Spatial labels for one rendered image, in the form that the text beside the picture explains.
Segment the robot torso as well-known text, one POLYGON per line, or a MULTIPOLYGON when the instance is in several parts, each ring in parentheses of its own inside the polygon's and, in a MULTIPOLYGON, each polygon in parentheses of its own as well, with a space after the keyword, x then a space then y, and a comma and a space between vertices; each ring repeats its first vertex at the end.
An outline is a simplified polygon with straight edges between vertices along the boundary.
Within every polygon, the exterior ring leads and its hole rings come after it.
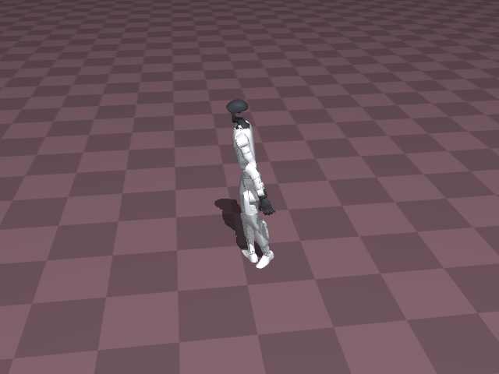
MULTIPOLYGON (((249 123, 249 122, 247 122, 249 123)), ((235 127, 237 126, 238 124, 235 125, 235 127)), ((256 160, 256 151, 255 151, 255 143, 254 143, 254 136, 253 136, 253 128, 251 126, 251 124, 249 123, 249 128, 248 129, 243 129, 241 127, 241 125, 238 125, 239 129, 236 129, 234 127, 233 129, 233 133, 232 133, 232 145, 234 147, 234 150, 235 150, 235 155, 237 157, 237 160, 238 160, 238 163, 239 163, 239 167, 241 169, 243 169, 243 173, 242 173, 242 183, 243 183, 243 186, 244 188, 247 190, 248 189, 248 185, 253 185, 253 181, 252 179, 250 178, 250 175, 246 172, 246 164, 248 163, 244 158, 243 158, 243 155, 241 153, 241 150, 238 148, 237 144, 236 144, 236 136, 240 133, 245 133, 245 135, 248 137, 249 139, 249 146, 250 146, 250 149, 252 150, 252 153, 253 153, 253 156, 254 156, 254 159, 255 161, 257 162, 256 160)), ((249 192, 249 191, 248 191, 249 192)))

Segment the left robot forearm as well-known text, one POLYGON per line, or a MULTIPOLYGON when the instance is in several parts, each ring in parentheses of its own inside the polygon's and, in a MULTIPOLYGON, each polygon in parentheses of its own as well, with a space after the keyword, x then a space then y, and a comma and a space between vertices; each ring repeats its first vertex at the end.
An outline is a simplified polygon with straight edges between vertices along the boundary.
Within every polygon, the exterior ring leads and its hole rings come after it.
POLYGON ((253 181, 254 188, 257 191, 258 196, 264 196, 264 184, 260 178, 260 172, 258 172, 253 165, 248 165, 246 167, 246 171, 253 181))

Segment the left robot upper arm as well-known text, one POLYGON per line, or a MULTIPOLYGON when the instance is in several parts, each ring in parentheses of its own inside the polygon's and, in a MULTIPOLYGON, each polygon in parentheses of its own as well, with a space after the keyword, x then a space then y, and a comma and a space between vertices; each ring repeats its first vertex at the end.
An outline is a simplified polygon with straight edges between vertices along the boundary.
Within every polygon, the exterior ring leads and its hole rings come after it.
MULTIPOLYGON (((241 150, 241 153, 243 155, 243 158, 248 162, 246 164, 246 167, 248 165, 253 165, 257 169, 257 163, 254 159, 252 150, 250 149, 250 142, 248 137, 245 135, 245 133, 240 133, 236 136, 236 144, 238 148, 241 150)), ((247 172, 247 171, 246 171, 247 172)))

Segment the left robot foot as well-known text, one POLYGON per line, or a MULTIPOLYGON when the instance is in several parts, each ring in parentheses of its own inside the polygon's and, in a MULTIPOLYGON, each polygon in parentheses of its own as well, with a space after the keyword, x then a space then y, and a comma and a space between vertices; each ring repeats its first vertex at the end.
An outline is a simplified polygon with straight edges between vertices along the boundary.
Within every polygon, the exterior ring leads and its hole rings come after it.
POLYGON ((274 253, 270 250, 270 255, 268 257, 267 255, 262 256, 260 261, 257 263, 256 267, 259 269, 264 268, 273 258, 274 258, 274 253))

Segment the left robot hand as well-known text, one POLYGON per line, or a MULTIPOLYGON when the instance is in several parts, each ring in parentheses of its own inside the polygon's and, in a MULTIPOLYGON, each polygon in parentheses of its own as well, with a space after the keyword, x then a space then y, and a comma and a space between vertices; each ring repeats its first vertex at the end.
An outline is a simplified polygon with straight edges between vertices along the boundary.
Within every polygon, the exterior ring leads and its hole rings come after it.
MULTIPOLYGON (((257 194, 258 195, 258 194, 257 194)), ((271 215, 272 212, 275 212, 275 210, 273 210, 273 208, 271 207, 271 203, 269 202, 269 200, 266 198, 267 197, 267 193, 266 193, 266 190, 264 189, 264 196, 258 196, 259 199, 260 199, 260 204, 259 204, 259 211, 261 211, 261 208, 262 208, 262 211, 264 213, 264 215, 271 215), (269 208, 270 207, 270 208, 269 208), (266 213, 265 213, 266 211, 266 213), (272 212, 271 212, 272 211, 272 212), (269 212, 269 213, 268 213, 269 212)))

